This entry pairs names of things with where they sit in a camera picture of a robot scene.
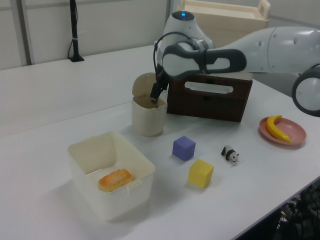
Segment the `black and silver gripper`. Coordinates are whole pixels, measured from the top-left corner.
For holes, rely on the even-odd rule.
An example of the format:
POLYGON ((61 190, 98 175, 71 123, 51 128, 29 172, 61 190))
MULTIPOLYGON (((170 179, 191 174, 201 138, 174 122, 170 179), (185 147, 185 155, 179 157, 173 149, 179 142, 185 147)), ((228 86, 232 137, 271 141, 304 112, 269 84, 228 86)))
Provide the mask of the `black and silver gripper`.
POLYGON ((156 104, 158 102, 161 92, 167 90, 169 82, 170 76, 165 72, 164 69, 162 69, 156 75, 156 82, 153 84, 150 92, 150 98, 153 104, 156 104))

